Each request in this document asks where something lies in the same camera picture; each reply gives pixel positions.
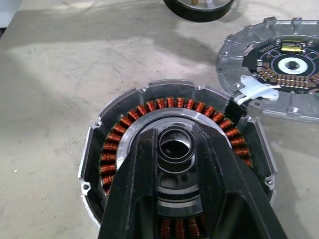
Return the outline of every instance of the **concrete floor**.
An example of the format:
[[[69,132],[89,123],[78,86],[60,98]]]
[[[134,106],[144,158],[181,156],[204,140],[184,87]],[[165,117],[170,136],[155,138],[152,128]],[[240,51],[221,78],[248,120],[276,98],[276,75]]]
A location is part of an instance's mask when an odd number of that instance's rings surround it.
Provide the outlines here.
[[[269,16],[316,19],[316,3],[236,0],[222,19],[191,23],[161,0],[24,0],[0,39],[0,238],[97,238],[77,179],[97,112],[152,80],[221,89],[215,59],[227,35]],[[290,239],[318,238],[319,126],[261,121],[279,220]]]

